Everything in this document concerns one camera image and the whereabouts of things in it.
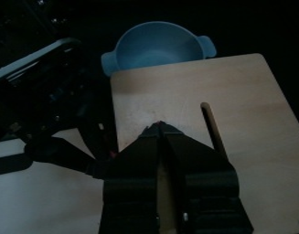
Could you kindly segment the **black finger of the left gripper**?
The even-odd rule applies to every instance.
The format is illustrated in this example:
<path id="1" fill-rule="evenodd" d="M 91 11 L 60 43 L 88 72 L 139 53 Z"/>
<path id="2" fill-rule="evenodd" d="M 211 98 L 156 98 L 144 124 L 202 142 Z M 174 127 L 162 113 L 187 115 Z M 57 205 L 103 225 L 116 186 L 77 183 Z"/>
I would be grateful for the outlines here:
<path id="1" fill-rule="evenodd" d="M 44 142 L 28 143 L 25 154 L 39 163 L 57 165 L 97 179 L 106 177 L 107 163 L 93 159 L 63 138 L 51 137 Z"/>
<path id="2" fill-rule="evenodd" d="M 0 157 L 0 175 L 25 170 L 33 160 L 25 154 Z"/>

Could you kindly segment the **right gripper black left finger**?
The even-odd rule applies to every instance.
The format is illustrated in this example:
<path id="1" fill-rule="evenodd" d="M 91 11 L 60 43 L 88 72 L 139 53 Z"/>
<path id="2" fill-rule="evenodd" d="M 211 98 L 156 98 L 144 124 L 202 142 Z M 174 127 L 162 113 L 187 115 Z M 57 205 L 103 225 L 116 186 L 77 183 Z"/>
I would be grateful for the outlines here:
<path id="1" fill-rule="evenodd" d="M 159 126 L 147 127 L 107 170 L 97 234 L 160 234 L 158 214 Z"/>

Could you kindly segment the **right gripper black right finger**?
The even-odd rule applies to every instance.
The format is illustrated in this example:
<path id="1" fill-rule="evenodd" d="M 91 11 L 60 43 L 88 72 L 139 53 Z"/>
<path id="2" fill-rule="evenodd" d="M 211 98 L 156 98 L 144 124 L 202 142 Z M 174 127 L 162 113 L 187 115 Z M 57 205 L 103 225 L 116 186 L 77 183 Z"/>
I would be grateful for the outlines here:
<path id="1" fill-rule="evenodd" d="M 235 168 L 207 145 L 163 123 L 160 133 L 170 170 L 180 234 L 252 234 L 239 199 Z"/>

